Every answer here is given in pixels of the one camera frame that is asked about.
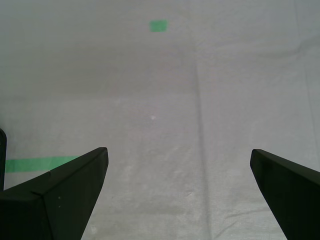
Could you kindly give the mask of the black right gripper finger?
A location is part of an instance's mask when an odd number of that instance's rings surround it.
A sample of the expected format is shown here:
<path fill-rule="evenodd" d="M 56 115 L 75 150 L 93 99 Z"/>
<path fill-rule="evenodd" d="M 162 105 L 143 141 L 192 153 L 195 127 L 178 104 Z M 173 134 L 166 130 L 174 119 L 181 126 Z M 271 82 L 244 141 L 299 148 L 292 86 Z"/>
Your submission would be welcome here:
<path fill-rule="evenodd" d="M 320 173 L 262 149 L 253 149 L 250 168 L 288 240 L 320 238 Z"/>
<path fill-rule="evenodd" d="M 102 190 L 108 149 L 99 147 L 0 193 L 2 240 L 80 240 Z"/>

